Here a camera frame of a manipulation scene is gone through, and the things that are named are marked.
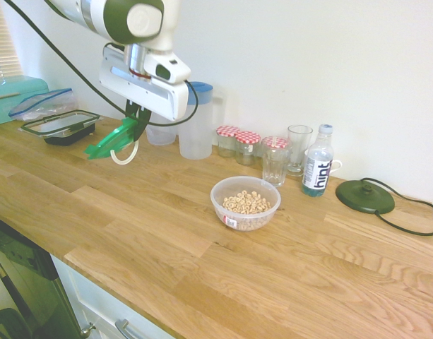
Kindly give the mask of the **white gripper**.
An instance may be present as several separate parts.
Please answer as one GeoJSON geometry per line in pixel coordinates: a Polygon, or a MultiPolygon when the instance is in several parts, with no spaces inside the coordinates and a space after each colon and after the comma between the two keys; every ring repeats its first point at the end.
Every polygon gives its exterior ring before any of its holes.
{"type": "Polygon", "coordinates": [[[134,140],[143,134],[151,112],[176,121],[185,115],[189,98],[185,81],[191,70],[173,51],[147,51],[142,70],[146,77],[127,65],[123,52],[111,47],[103,49],[100,83],[127,99],[125,116],[137,120],[134,140]]]}

